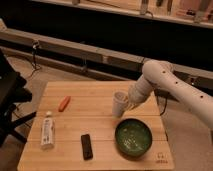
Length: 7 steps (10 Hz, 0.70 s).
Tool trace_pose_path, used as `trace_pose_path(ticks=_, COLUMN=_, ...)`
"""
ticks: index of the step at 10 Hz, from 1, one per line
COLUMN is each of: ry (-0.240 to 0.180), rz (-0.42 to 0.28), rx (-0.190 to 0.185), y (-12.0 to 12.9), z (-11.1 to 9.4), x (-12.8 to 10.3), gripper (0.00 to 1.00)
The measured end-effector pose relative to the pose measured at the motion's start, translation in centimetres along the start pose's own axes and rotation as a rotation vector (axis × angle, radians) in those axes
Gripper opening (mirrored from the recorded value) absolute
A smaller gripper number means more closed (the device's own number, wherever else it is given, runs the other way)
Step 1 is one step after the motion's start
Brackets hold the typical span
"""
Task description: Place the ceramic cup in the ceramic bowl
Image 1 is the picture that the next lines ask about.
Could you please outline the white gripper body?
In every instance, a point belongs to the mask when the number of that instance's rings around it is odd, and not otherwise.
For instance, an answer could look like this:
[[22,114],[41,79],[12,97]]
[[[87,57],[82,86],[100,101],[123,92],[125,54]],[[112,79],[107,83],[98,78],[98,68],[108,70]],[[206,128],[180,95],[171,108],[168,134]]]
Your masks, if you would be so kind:
[[141,104],[141,96],[138,91],[128,92],[127,110],[132,110]]

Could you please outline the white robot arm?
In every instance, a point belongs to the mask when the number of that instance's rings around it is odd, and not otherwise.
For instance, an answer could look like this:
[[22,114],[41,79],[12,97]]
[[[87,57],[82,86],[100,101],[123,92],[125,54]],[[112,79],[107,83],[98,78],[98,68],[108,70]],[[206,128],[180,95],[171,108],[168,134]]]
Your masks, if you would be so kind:
[[177,78],[167,61],[149,60],[143,65],[142,75],[128,90],[131,107],[144,103],[156,87],[168,91],[213,131],[213,97]]

